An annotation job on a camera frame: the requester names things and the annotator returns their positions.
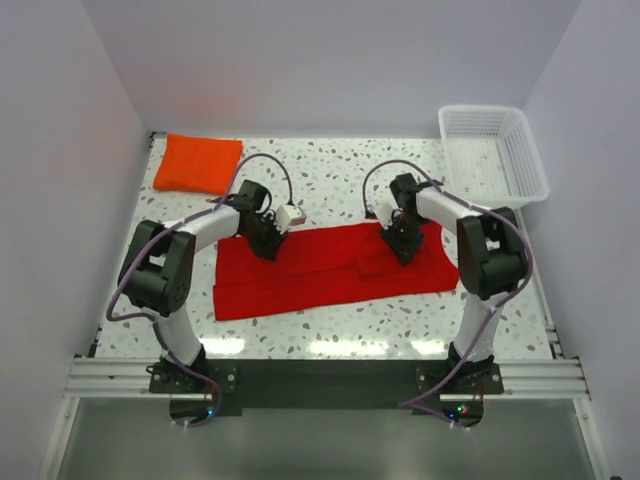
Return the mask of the folded orange t shirt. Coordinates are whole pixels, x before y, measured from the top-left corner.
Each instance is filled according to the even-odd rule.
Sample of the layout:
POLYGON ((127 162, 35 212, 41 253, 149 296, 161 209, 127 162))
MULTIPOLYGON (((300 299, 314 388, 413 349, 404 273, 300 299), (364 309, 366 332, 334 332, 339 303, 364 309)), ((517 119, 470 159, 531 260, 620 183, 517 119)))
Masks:
POLYGON ((241 140, 169 133, 153 187, 159 191, 221 196, 231 185, 242 153, 241 140))

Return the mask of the aluminium rail frame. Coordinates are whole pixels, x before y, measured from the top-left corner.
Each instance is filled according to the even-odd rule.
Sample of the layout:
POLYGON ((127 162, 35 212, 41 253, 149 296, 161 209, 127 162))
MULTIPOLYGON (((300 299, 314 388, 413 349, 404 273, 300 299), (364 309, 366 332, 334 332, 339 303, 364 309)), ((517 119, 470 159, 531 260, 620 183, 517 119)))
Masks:
MULTIPOLYGON (((149 391, 147 366, 154 359, 118 359, 77 356, 63 390, 63 409, 75 416, 83 398, 165 398, 149 391)), ((306 360, 401 360, 401 359, 306 359, 306 360)), ((433 395, 428 391, 410 400, 409 409, 424 414, 442 414, 458 427, 471 427, 480 420, 490 401, 570 400, 585 442, 589 461, 599 479, 613 474, 590 419, 590 392, 579 359, 498 360, 488 374, 471 375, 433 395)))

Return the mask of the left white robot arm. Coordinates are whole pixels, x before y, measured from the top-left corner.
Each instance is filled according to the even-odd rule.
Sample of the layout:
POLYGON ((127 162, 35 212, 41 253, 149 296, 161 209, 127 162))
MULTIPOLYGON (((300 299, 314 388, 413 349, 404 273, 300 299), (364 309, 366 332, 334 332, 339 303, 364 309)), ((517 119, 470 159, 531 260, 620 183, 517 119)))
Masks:
POLYGON ((164 359, 173 367, 171 378, 185 392, 200 390, 207 380, 204 346, 195 335, 186 307, 194 260, 220 240, 243 237, 251 252, 274 260, 290 228, 305 220, 292 203, 273 210, 264 203, 271 192, 246 180, 235 194, 214 206, 176 222, 140 222, 121 267, 106 318, 121 322, 148 320, 164 359))

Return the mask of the red t shirt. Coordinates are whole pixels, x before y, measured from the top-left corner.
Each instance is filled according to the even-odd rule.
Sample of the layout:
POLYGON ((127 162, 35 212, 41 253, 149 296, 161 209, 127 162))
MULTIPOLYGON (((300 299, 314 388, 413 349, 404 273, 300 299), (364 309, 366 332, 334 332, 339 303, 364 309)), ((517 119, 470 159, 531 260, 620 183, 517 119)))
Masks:
POLYGON ((422 226, 424 242, 410 263, 399 263, 374 223, 291 233, 276 259, 258 258, 247 240, 218 244, 213 311, 234 321, 309 308, 456 288, 457 268, 443 248, 442 228, 422 226))

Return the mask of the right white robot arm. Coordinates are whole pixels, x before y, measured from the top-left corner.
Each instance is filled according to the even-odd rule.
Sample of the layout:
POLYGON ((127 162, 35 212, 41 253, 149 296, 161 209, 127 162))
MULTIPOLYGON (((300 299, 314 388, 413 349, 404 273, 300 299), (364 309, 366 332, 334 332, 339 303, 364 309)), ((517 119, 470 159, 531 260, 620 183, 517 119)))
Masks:
POLYGON ((444 376, 430 388, 433 395, 450 387, 469 392, 488 374, 504 306, 531 280, 531 247, 508 207, 489 209, 447 191, 439 181, 418 182, 411 174, 390 183, 393 203, 376 206, 380 235, 403 266, 425 241, 421 227, 435 223, 457 241, 460 282, 466 291, 458 333, 448 348, 444 376))

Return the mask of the white plastic basket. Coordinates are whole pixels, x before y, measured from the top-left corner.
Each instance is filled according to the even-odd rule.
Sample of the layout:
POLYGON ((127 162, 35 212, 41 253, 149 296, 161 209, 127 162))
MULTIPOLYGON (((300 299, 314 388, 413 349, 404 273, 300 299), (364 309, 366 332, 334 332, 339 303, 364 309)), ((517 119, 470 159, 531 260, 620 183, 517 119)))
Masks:
POLYGON ((550 189, 523 111, 494 105, 440 108, 448 189, 486 207, 519 209, 550 189))

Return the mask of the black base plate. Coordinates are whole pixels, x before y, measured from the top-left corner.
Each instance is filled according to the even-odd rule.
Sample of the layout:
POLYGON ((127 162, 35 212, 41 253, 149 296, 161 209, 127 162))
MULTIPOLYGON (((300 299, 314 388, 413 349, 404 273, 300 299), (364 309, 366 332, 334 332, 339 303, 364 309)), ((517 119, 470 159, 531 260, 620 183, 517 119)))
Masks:
POLYGON ((199 363, 211 388, 165 359, 147 366, 149 391, 170 397, 174 420, 250 409, 380 410, 429 391, 449 360, 230 360, 199 363))

